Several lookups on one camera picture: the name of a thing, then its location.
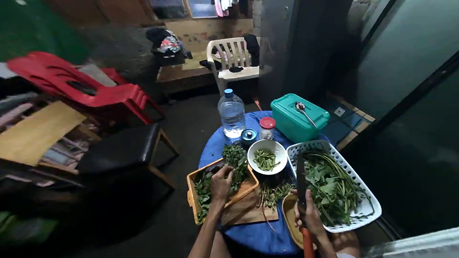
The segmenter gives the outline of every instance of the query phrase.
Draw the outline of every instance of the plastic water bottle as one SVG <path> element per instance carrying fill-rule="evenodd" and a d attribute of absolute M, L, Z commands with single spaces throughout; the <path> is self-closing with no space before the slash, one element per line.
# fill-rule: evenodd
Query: plastic water bottle
<path fill-rule="evenodd" d="M 218 112 L 222 119 L 223 132 L 229 138 L 238 138 L 246 128 L 244 102 L 232 89 L 226 89 L 218 102 Z"/>

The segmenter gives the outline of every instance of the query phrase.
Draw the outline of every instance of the round table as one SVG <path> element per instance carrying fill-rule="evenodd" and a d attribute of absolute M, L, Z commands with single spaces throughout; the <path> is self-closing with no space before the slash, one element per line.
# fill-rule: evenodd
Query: round table
<path fill-rule="evenodd" d="M 260 119 L 263 117 L 271 117 L 271 111 L 257 111 L 246 114 L 246 128 L 252 128 L 259 131 Z M 326 140 L 329 142 L 325 135 L 319 135 L 318 139 Z M 293 143 L 288 140 L 279 131 L 274 130 L 274 140 L 279 142 L 285 149 Z M 215 133 L 210 137 L 199 160 L 199 168 L 202 168 L 218 159 L 220 159 L 223 147 L 231 144 L 231 141 L 224 135 L 222 127 L 218 128 Z M 293 176 L 290 166 L 287 165 L 281 173 L 289 173 Z M 259 222 L 252 224 L 235 225 L 228 228 L 224 234 L 234 241 L 247 246 L 253 250 L 264 254 L 294 254 L 298 253 L 301 249 L 293 242 L 290 237 L 287 225 L 282 215 L 281 202 L 277 205 L 277 213 L 279 220 L 270 221 L 271 226 L 276 230 L 274 232 L 268 223 Z"/>

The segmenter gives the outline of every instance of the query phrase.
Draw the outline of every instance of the green bean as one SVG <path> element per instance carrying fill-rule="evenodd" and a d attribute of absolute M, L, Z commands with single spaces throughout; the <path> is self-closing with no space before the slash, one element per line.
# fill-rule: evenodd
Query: green bean
<path fill-rule="evenodd" d="M 255 151 L 255 159 L 253 162 L 263 171 L 273 171 L 273 169 L 280 164 L 276 162 L 276 155 L 270 150 L 257 150 Z"/>

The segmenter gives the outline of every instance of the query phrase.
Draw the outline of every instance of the white bowl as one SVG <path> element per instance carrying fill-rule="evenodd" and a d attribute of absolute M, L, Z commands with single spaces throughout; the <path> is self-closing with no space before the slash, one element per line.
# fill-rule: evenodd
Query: white bowl
<path fill-rule="evenodd" d="M 280 162 L 279 165 L 273 168 L 273 171 L 263 171 L 253 161 L 253 159 L 255 158 L 255 151 L 266 149 L 270 150 L 272 153 L 276 155 L 276 163 Z M 279 142 L 274 140 L 259 140 L 252 144 L 252 146 L 250 146 L 249 151 L 247 153 L 247 159 L 249 161 L 249 165 L 258 173 L 264 175 L 274 175 L 285 168 L 285 166 L 287 165 L 288 155 L 287 151 Z"/>

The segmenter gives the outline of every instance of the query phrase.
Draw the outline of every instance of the container lid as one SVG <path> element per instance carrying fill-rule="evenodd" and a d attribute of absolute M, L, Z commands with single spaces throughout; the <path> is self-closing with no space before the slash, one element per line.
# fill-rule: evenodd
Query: container lid
<path fill-rule="evenodd" d="M 304 111 L 317 125 L 317 129 L 320 130 L 327 125 L 328 120 L 330 119 L 330 114 L 325 109 L 320 108 L 293 93 L 289 93 L 277 100 L 273 100 L 273 102 L 271 102 L 271 108 L 279 111 L 282 115 L 286 116 L 289 120 L 302 128 L 314 128 L 306 116 L 295 108 L 296 102 L 304 104 Z"/>
<path fill-rule="evenodd" d="M 224 92 L 226 98 L 232 98 L 234 96 L 234 92 L 232 89 L 226 89 Z"/>
<path fill-rule="evenodd" d="M 254 129 L 245 129 L 242 131 L 242 139 L 243 140 L 253 140 L 257 136 L 257 132 Z"/>
<path fill-rule="evenodd" d="M 272 128 L 276 126 L 276 120 L 274 120 L 274 118 L 264 117 L 260 119 L 260 126 L 263 129 L 271 130 Z"/>

